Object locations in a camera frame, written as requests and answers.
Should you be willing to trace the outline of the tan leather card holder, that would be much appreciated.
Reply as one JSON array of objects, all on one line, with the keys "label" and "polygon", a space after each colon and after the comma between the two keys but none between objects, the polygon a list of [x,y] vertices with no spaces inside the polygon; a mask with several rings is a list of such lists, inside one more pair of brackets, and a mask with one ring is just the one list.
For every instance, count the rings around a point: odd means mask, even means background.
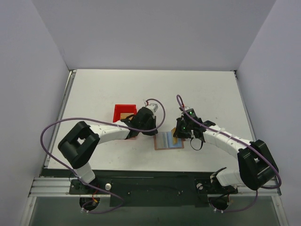
[{"label": "tan leather card holder", "polygon": [[[184,148],[184,142],[182,139],[180,143],[173,145],[172,144],[172,139],[171,139],[171,131],[166,132],[167,133],[167,140],[168,140],[168,148],[166,149],[160,149],[160,150],[172,150],[172,149],[183,149]],[[154,137],[154,149],[156,149],[156,135]]]}]

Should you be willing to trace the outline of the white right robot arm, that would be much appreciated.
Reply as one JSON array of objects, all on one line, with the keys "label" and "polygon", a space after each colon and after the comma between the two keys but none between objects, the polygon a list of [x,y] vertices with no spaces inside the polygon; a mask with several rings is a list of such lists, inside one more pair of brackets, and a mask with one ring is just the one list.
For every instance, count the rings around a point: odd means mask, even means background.
[{"label": "white right robot arm", "polygon": [[238,161],[238,169],[223,167],[210,176],[210,187],[222,192],[227,186],[245,185],[251,190],[267,189],[266,183],[272,178],[280,178],[279,169],[262,140],[242,139],[212,121],[202,121],[194,109],[181,108],[181,116],[176,119],[174,137],[180,139],[199,139],[225,151]]}]

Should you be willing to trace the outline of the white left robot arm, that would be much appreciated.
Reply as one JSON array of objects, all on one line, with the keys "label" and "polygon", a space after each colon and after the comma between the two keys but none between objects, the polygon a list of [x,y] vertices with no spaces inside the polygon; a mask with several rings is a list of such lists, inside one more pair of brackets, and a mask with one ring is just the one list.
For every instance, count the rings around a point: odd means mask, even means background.
[{"label": "white left robot arm", "polygon": [[155,112],[157,104],[142,107],[132,118],[119,120],[112,125],[88,125],[84,121],[76,125],[58,144],[58,149],[82,181],[80,188],[87,194],[96,190],[97,182],[89,160],[97,145],[113,141],[131,139],[143,130],[143,134],[157,134]]}]

